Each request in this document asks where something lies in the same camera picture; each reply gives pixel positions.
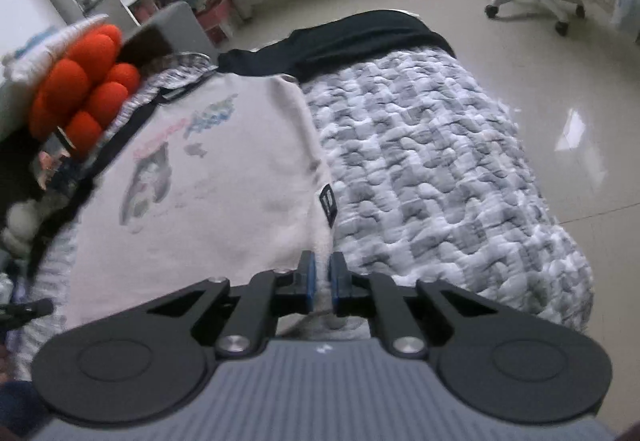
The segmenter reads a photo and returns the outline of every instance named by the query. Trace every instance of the pillow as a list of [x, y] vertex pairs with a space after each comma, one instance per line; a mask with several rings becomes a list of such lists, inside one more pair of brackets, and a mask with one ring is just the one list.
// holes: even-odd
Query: pillow
[[5, 81], [0, 85], [0, 141], [25, 124], [36, 89], [68, 47], [107, 18], [100, 14], [65, 27], [5, 65]]

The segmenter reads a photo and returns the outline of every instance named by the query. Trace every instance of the quilted bedspread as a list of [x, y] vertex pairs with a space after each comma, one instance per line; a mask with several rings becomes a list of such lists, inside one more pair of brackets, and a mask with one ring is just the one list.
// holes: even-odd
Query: quilted bedspread
[[447, 280], [574, 329], [591, 268], [540, 195], [507, 108], [442, 50], [302, 85], [334, 179], [335, 249], [397, 283]]

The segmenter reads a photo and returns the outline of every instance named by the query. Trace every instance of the silver screw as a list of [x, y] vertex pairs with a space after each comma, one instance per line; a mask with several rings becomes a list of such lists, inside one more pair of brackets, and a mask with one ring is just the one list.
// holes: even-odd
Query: silver screw
[[415, 336], [403, 336], [394, 340], [394, 349], [404, 355], [414, 355], [424, 349], [424, 342]]
[[250, 344], [249, 338], [240, 335], [229, 335], [218, 340], [218, 348], [228, 353], [242, 353]]

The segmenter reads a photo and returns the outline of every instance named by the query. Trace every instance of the tile floor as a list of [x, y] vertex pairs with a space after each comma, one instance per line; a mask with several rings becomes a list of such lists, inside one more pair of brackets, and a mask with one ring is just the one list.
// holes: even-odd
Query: tile floor
[[375, 8], [415, 12], [445, 36], [511, 107], [543, 194], [593, 265], [589, 332], [614, 366], [600, 416], [622, 429], [640, 421], [640, 49], [585, 1], [587, 19], [562, 38], [534, 0], [501, 7], [501, 20], [485, 17], [487, 0], [274, 0], [234, 46]]

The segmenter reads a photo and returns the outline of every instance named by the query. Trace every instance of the caster wheel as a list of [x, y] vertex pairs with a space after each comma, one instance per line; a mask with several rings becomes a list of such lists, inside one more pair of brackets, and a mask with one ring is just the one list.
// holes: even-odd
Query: caster wheel
[[567, 22], [556, 22], [556, 31], [560, 36], [566, 36], [568, 30], [569, 24]]
[[484, 8], [484, 12], [489, 18], [495, 18], [495, 16], [498, 14], [498, 8], [489, 4]]

